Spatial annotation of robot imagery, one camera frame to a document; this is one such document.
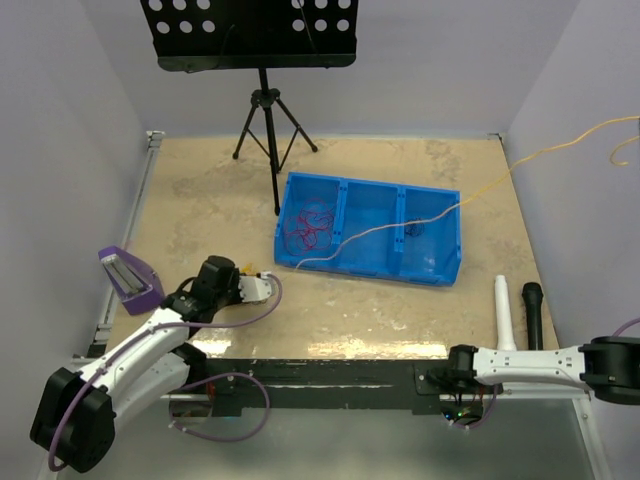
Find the wooden table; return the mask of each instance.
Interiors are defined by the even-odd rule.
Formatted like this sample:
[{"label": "wooden table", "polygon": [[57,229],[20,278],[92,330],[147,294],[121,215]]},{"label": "wooden table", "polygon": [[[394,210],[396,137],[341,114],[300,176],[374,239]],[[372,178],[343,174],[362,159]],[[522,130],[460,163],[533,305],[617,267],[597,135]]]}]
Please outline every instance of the wooden table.
[{"label": "wooden table", "polygon": [[[273,262],[276,217],[268,159],[236,138],[165,140],[137,237],[130,250],[159,273],[166,292],[197,274],[212,254],[240,268],[284,278],[284,298],[268,318],[246,328],[200,331],[193,343],[211,357],[441,358],[451,345],[496,345],[494,277],[507,276],[516,342],[526,348],[522,285],[539,281],[527,231],[510,181],[464,206],[463,259],[453,287],[297,271]],[[296,142],[279,176],[302,171],[366,180],[458,189],[462,198],[496,179],[507,165],[497,139],[318,139],[318,153]],[[281,152],[286,145],[281,145]],[[262,306],[237,306],[216,322],[247,319]],[[141,325],[119,308],[109,346]],[[543,311],[545,347],[557,348]]]}]

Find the gray wall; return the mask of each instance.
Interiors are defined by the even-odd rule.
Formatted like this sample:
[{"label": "gray wall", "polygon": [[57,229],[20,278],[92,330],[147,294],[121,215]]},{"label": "gray wall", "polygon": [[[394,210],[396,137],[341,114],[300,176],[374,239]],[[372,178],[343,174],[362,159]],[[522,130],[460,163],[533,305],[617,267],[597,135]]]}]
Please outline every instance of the gray wall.
[{"label": "gray wall", "polygon": [[88,345],[144,131],[77,0],[0,5],[0,477],[35,478],[47,377]]},{"label": "gray wall", "polygon": [[[576,137],[612,117],[640,115],[637,0],[582,0],[507,134],[510,161]],[[638,124],[608,127],[515,174],[536,261],[561,343],[611,334],[640,316],[638,145],[607,157]],[[640,331],[630,331],[638,336]],[[638,408],[596,402],[617,479],[638,478]]]},{"label": "gray wall", "polygon": [[[138,1],[81,1],[145,127],[239,133],[255,71],[164,72]],[[578,0],[360,3],[354,65],[271,74],[314,134],[506,131]]]}]

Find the white tube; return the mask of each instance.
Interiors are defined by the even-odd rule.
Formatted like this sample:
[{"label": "white tube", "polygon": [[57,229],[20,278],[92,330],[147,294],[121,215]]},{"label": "white tube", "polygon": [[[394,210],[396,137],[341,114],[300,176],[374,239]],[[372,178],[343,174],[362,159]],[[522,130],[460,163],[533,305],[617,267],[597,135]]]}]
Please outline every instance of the white tube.
[{"label": "white tube", "polygon": [[513,339],[511,308],[509,307],[509,289],[504,275],[496,276],[496,320],[498,323],[498,350],[517,350]]}]

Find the blue plastic tray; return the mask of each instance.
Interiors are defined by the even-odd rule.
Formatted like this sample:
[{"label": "blue plastic tray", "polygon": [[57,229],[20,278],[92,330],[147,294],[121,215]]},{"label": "blue plastic tray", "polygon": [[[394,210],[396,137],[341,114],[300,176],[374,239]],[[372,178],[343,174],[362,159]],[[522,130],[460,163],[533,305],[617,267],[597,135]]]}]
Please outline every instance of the blue plastic tray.
[{"label": "blue plastic tray", "polygon": [[[290,173],[274,239],[276,263],[329,257],[343,240],[372,227],[429,219],[460,201],[454,190]],[[453,285],[461,261],[460,209],[432,223],[393,227],[352,240],[306,270]]]}]

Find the table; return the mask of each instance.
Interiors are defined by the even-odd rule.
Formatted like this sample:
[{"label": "table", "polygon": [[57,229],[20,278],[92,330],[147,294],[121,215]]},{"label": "table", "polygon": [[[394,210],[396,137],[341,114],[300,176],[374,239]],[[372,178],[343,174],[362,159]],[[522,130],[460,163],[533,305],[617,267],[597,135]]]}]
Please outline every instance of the table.
[{"label": "table", "polygon": [[[236,330],[200,331],[192,343],[209,357],[230,358],[443,358],[456,344],[495,347],[494,277],[510,288],[514,333],[526,348],[522,285],[539,275],[510,181],[461,211],[463,259],[453,287],[296,271],[273,262],[269,163],[254,142],[239,160],[235,137],[163,142],[138,232],[129,250],[158,272],[166,292],[197,274],[209,255],[240,268],[271,270],[284,279],[284,298],[267,319]],[[507,169],[497,138],[317,139],[318,153],[294,145],[279,176],[324,175],[458,189],[462,198]],[[280,146],[281,152],[286,145]],[[264,305],[229,307],[216,322],[250,318]],[[119,307],[108,347],[141,325]],[[544,304],[545,347],[557,348]]]}]

